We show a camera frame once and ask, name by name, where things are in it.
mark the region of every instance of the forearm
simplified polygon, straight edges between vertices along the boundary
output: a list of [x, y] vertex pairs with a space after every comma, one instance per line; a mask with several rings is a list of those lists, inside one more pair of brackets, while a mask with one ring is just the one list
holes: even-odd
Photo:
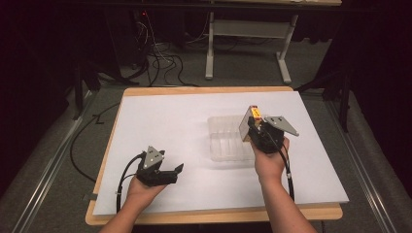
[[274, 232], [316, 232], [280, 181], [260, 183], [266, 211]]
[[132, 200], [126, 200], [120, 211], [101, 229], [100, 232], [131, 232], [134, 222], [144, 210]]

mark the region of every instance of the white board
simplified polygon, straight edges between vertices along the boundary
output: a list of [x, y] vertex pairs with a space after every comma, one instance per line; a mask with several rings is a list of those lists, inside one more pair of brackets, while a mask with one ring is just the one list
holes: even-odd
[[[175, 184], [169, 184], [146, 213], [216, 210], [264, 206], [254, 161], [214, 162], [209, 117], [242, 116], [250, 105], [263, 115], [283, 116], [299, 132], [286, 134], [295, 202], [344, 203], [348, 196], [297, 92], [244, 92], [126, 96], [114, 127], [94, 215], [116, 213], [120, 176], [135, 155], [153, 146], [165, 150], [161, 171], [185, 163]], [[129, 169], [136, 171], [140, 160]], [[123, 193], [129, 180], [123, 184]], [[288, 189], [285, 175], [283, 185]]]

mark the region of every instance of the black cable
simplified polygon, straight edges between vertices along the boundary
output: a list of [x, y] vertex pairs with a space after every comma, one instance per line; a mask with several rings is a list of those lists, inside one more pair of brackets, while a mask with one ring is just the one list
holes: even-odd
[[95, 120], [95, 119], [100, 119], [100, 116], [103, 115], [104, 113], [106, 113], [107, 111], [109, 111], [110, 109], [116, 107], [117, 105], [119, 105], [120, 103], [116, 103], [112, 106], [110, 106], [109, 108], [105, 109], [104, 111], [102, 111], [100, 114], [98, 115], [93, 115], [93, 118], [85, 125], [82, 127], [82, 129], [79, 130], [79, 132], [75, 135], [75, 137], [73, 138], [72, 144], [70, 145], [70, 160], [73, 164], [73, 167], [85, 178], [87, 178], [88, 180], [90, 180], [93, 183], [96, 183], [96, 179], [92, 178], [91, 176], [89, 176], [88, 174], [86, 174], [85, 172], [83, 172], [77, 165], [76, 162], [74, 160], [73, 157], [73, 147], [76, 143], [76, 140], [79, 138], [80, 134]]
[[247, 45], [247, 46], [248, 45], [250, 45], [250, 46], [261, 46], [261, 45], [264, 45], [264, 44], [269, 44], [270, 42], [275, 40], [274, 38], [264, 38], [264, 39], [262, 39], [261, 42], [252, 42], [252, 41], [244, 41], [244, 40], [242, 40], [243, 39], [242, 37], [237, 37], [235, 39], [236, 39], [236, 41], [241, 43], [241, 45]]
[[326, 233], [325, 222], [321, 220], [322, 233]]
[[[109, 77], [115, 79], [116, 81], [123, 83], [123, 84], [128, 84], [128, 85], [139, 85], [138, 82], [133, 82], [127, 78], [124, 78], [123, 76], [119, 76], [118, 74], [113, 73], [112, 71], [109, 71], [108, 69], [106, 69], [104, 66], [97, 64], [91, 60], [88, 61], [84, 61], [84, 64], [86, 64], [86, 66], [88, 66], [89, 68], [93, 69], [96, 72], [100, 72], [100, 73], [104, 73], [106, 75], [108, 75]], [[129, 77], [133, 77], [136, 76], [139, 72], [136, 72], [135, 74], [129, 76]]]
[[[164, 72], [164, 74], [163, 74], [163, 78], [164, 78], [164, 80], [165, 80], [166, 83], [171, 84], [169, 81], [167, 81], [166, 75], [167, 75], [171, 70], [173, 70], [174, 68], [176, 68], [176, 67], [178, 66], [178, 65], [177, 65], [177, 62], [175, 61], [175, 58], [176, 58], [176, 59], [178, 59], [178, 60], [180, 61], [180, 64], [181, 64], [180, 70], [179, 70], [179, 73], [178, 73], [178, 76], [177, 76], [177, 79], [179, 80], [179, 82], [180, 82], [183, 86], [199, 86], [199, 85], [194, 84], [194, 83], [185, 83], [185, 82], [182, 81], [181, 75], [182, 75], [182, 73], [183, 73], [183, 61], [182, 61], [182, 58], [181, 58], [180, 56], [178, 56], [178, 55], [170, 55], [170, 54], [165, 54], [165, 53], [163, 53], [163, 54], [161, 55], [161, 57], [162, 57], [164, 60], [166, 60], [166, 61], [168, 61], [168, 62], [171, 62], [170, 64], [168, 64], [168, 65], [165, 66], [165, 67], [160, 67], [160, 60], [159, 60], [159, 56], [158, 56], [158, 55], [156, 55], [155, 53], [153, 53], [153, 54], [151, 54], [151, 56], [155, 58], [155, 61], [152, 62], [152, 66], [157, 69], [157, 74], [158, 74], [158, 72], [159, 72], [160, 69], [167, 69], [167, 70]], [[150, 86], [153, 86], [155, 80], [156, 80], [156, 78], [154, 78], [154, 80], [151, 81]]]
[[288, 156], [288, 157], [285, 157], [285, 155], [282, 153], [282, 150], [279, 149], [278, 145], [276, 144], [272, 136], [269, 134], [269, 132], [267, 132], [263, 127], [262, 127], [262, 130], [264, 131], [264, 133], [267, 134], [267, 136], [269, 136], [270, 141], [272, 141], [272, 143], [275, 145], [276, 150], [278, 150], [279, 154], [282, 157], [282, 160], [284, 161], [285, 169], [286, 169], [286, 176], [288, 178], [289, 196], [294, 201], [293, 179], [292, 179], [292, 172], [291, 172], [291, 166], [290, 166], [290, 161], [289, 161], [288, 149], [285, 147], [284, 144], [282, 144], [282, 147], [285, 149], [286, 155]]
[[[224, 39], [227, 39], [228, 40], [228, 37], [223, 37], [223, 38], [219, 38], [221, 41], [224, 41]], [[218, 47], [217, 47], [217, 45], [218, 44], [216, 44], [215, 43], [215, 46], [214, 46], [214, 49], [215, 50], [220, 50], [220, 51], [230, 51], [230, 50], [233, 50], [234, 48], [236, 48], [237, 46], [238, 46], [238, 41], [236, 41], [236, 40], [228, 40], [230, 43], [232, 43], [233, 41], [234, 41], [234, 45], [232, 45], [230, 48], [228, 48], [228, 49], [219, 49]]]
[[[143, 65], [140, 67], [140, 69], [137, 72], [135, 72], [134, 74], [132, 74], [128, 77], [125, 77], [123, 79], [130, 81], [134, 78], [137, 78], [137, 77], [141, 76], [143, 73], [145, 73], [148, 70], [148, 68], [149, 68], [149, 60], [145, 59], [145, 61], [143, 62]], [[101, 77], [100, 75], [98, 75], [98, 79], [101, 80], [101, 81], [104, 81], [106, 83], [118, 83], [119, 82], [119, 80], [107, 79], [107, 78]]]
[[149, 78], [149, 87], [152, 87], [152, 86], [154, 85], [155, 81], [157, 80], [158, 73], [160, 72], [160, 63], [159, 63], [159, 60], [158, 60], [158, 58], [157, 58], [156, 55], [154, 56], [154, 58], [155, 58], [155, 60], [157, 61], [158, 67], [157, 67], [157, 69], [156, 69], [154, 79], [151, 81], [151, 79]]
[[187, 47], [194, 48], [194, 49], [207, 48], [207, 47], [209, 46], [209, 43], [208, 43], [208, 41], [206, 41], [205, 39], [208, 39], [208, 37], [206, 36], [206, 37], [201, 38], [201, 39], [199, 39], [199, 40], [197, 40], [197, 41], [188, 42], [188, 43], [186, 43], [186, 46], [187, 46]]
[[142, 152], [142, 153], [134, 156], [134, 157], [127, 163], [126, 167], [124, 168], [123, 174], [121, 174], [121, 178], [120, 178], [120, 182], [119, 182], [119, 186], [118, 186], [118, 192], [116, 193], [116, 194], [117, 194], [117, 197], [116, 197], [116, 212], [117, 212], [117, 213], [120, 211], [121, 191], [123, 190], [122, 184], [123, 184], [123, 182], [124, 182], [124, 180], [125, 180], [126, 178], [134, 175], [134, 174], [132, 174], [132, 175], [126, 176], [127, 170], [128, 170], [128, 168], [130, 167], [130, 165], [131, 165], [134, 161], [136, 161], [136, 159], [143, 157], [143, 155], [145, 155], [145, 154], [146, 154], [145, 152]]
[[149, 85], [150, 85], [150, 83], [152, 83], [151, 73], [149, 72], [149, 69], [147, 70], [147, 72], [148, 72], [148, 81], [149, 81]]

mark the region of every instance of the clear plastic container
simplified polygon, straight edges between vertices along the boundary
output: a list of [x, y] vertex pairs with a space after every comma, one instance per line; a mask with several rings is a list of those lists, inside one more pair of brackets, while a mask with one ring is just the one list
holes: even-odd
[[251, 143], [240, 137], [239, 125], [243, 116], [213, 116], [208, 118], [210, 150], [213, 161], [255, 159]]

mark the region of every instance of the power cord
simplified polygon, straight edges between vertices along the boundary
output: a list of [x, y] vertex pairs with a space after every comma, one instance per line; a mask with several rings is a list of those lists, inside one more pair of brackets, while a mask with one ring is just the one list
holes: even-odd
[[279, 152], [279, 154], [282, 157], [282, 160], [284, 161], [285, 164], [285, 169], [286, 169], [286, 176], [288, 178], [288, 186], [289, 186], [289, 196], [291, 197], [291, 199], [294, 201], [294, 188], [293, 188], [293, 179], [292, 179], [292, 172], [291, 172], [291, 164], [289, 161], [289, 153], [288, 153], [288, 149], [285, 147], [284, 144], [282, 144], [282, 147], [285, 149], [286, 155], [285, 156], [282, 153], [282, 150], [279, 149], [278, 145], [276, 144], [275, 140], [272, 138], [272, 136], [270, 135], [269, 132], [267, 132], [263, 127], [261, 128], [262, 131], [267, 134], [267, 136], [269, 136], [270, 141], [273, 143], [273, 145], [275, 145], [276, 150]]
[[155, 80], [157, 79], [157, 74], [158, 74], [159, 70], [166, 70], [166, 71], [164, 72], [164, 74], [163, 74], [163, 79], [164, 79], [164, 81], [165, 81], [167, 84], [173, 85], [172, 83], [170, 83], [170, 82], [168, 81], [168, 79], [166, 78], [166, 76], [167, 76], [167, 74], [168, 74], [169, 72], [171, 72], [173, 69], [175, 69], [175, 68], [178, 67], [178, 65], [179, 65], [178, 63], [180, 63], [180, 69], [179, 69], [179, 73], [178, 73], [178, 75], [177, 75], [177, 79], [178, 79], [178, 81], [179, 81], [181, 84], [175, 84], [175, 85], [182, 85], [182, 86], [199, 86], [199, 85], [194, 84], [194, 83], [185, 83], [185, 82], [182, 80], [181, 75], [182, 75], [182, 73], [183, 73], [184, 65], [183, 65], [182, 58], [181, 58], [180, 56], [178, 56], [178, 55], [170, 55], [170, 54], [163, 53], [163, 54], [162, 54], [162, 59], [168, 62], [168, 64], [166, 64], [166, 66], [164, 66], [164, 67], [161, 67], [161, 65], [160, 65], [161, 59], [159, 59], [159, 56], [157, 56], [157, 55], [155, 54], [155, 52], [154, 52], [153, 54], [150, 54], [150, 56], [154, 57], [154, 59], [155, 59], [155, 61], [153, 61], [153, 63], [152, 63], [152, 66], [153, 66], [154, 68], [156, 68], [157, 73], [156, 73], [156, 77], [154, 78], [154, 80], [153, 80], [153, 81], [150, 81], [150, 85], [149, 85], [149, 86], [153, 86], [153, 85], [154, 85]]
[[73, 167], [85, 178], [87, 178], [88, 180], [90, 180], [93, 183], [96, 183], [96, 179], [92, 178], [91, 176], [89, 176], [88, 174], [86, 174], [85, 172], [83, 172], [76, 164], [75, 159], [74, 159], [74, 155], [73, 155], [73, 148], [75, 146], [76, 140], [79, 138], [80, 134], [95, 120], [97, 119], [96, 124], [101, 124], [102, 122], [99, 122], [100, 117], [106, 113], [107, 111], [111, 110], [112, 108], [116, 107], [117, 105], [119, 105], [120, 103], [116, 103], [112, 106], [110, 106], [109, 108], [105, 109], [104, 111], [102, 111], [101, 113], [99, 113], [98, 115], [93, 115], [93, 118], [91, 120], [89, 120], [86, 125], [84, 125], [79, 132], [75, 135], [75, 137], [73, 138], [72, 144], [70, 145], [70, 161], [73, 164]]
[[325, 222], [321, 220], [322, 233], [326, 233]]
[[130, 165], [136, 161], [138, 158], [142, 158], [144, 154], [140, 153], [136, 156], [134, 156], [126, 165], [126, 167], [124, 168], [123, 174], [121, 174], [121, 178], [120, 178], [120, 182], [119, 182], [119, 186], [118, 186], [118, 191], [116, 192], [117, 197], [116, 197], [116, 212], [118, 213], [120, 211], [120, 205], [121, 205], [121, 191], [123, 190], [123, 182], [124, 180], [126, 180], [127, 178], [134, 176], [136, 174], [131, 174], [131, 175], [126, 175], [128, 168], [130, 167]]

